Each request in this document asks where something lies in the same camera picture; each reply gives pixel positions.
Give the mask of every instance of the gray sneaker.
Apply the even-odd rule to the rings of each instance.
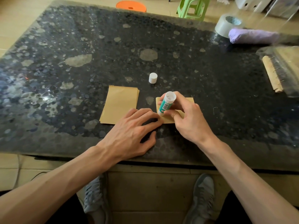
[[[107,174],[101,174],[85,186],[84,212],[95,223],[111,223],[111,211],[107,200]]]
[[[210,175],[202,174],[193,189],[193,203],[183,224],[204,224],[211,217],[214,204],[214,182]]]

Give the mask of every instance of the orange plastic stool seat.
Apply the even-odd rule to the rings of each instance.
[[[147,12],[145,5],[136,1],[120,1],[116,4],[116,7],[119,9]]]

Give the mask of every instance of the pant leg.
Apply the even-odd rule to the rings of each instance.
[[[215,222],[215,224],[222,223],[252,224],[233,191],[230,191],[226,196],[218,219]]]
[[[87,216],[77,194],[68,199],[46,222],[46,224],[80,223],[88,224]]]

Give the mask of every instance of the speckled stone surface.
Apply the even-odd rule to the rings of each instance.
[[[54,2],[0,59],[0,152],[75,157],[113,127],[98,121],[108,86],[132,86],[137,108],[155,111],[154,98],[169,90],[194,97],[250,167],[299,171],[299,99],[273,92],[260,47],[233,46],[214,27]],[[211,165],[174,124],[133,160]]]

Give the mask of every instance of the wooden stick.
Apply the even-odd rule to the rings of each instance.
[[[276,93],[282,92],[283,88],[281,86],[281,82],[278,78],[278,75],[276,73],[276,70],[275,70],[275,68],[272,64],[272,61],[271,61],[270,57],[264,56],[263,57],[263,63],[264,63],[264,66],[266,68],[266,71],[267,71],[268,77],[270,79],[273,90]]]

